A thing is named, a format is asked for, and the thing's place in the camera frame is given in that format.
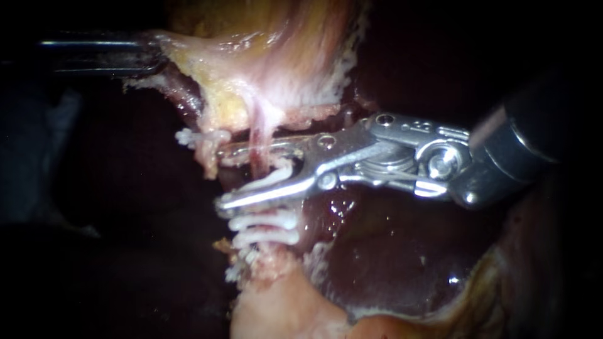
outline dark background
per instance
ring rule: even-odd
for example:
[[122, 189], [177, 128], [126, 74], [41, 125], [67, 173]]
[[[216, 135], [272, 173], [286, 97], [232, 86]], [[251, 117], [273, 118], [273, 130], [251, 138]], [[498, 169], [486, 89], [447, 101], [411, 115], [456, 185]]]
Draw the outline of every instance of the dark background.
[[[174, 141], [182, 123], [173, 107], [149, 90], [123, 95], [118, 81], [45, 77], [23, 62], [29, 44], [46, 31], [162, 27], [161, 2], [13, 5], [0, 20], [2, 59], [14, 62], [3, 63], [2, 91], [33, 86], [50, 104], [66, 88], [82, 96], [52, 193], [71, 225], [93, 225], [102, 237], [44, 223], [3, 225], [0, 330], [91, 338], [227, 336], [225, 314], [235, 294], [223, 283], [225, 259], [210, 248], [228, 236], [211, 205], [220, 189], [202, 179], [190, 152]], [[588, 44], [581, 42], [587, 32], [579, 24], [584, 11], [533, 1], [377, 2], [356, 84], [384, 109], [470, 127], [552, 62], [570, 60], [590, 73]], [[574, 204], [584, 206], [566, 207], [563, 230], [564, 329], [575, 337], [596, 324], [600, 312], [588, 309], [601, 300], [599, 239], [576, 231], [594, 223], [583, 219], [594, 208], [573, 199], [579, 194], [567, 187]]]

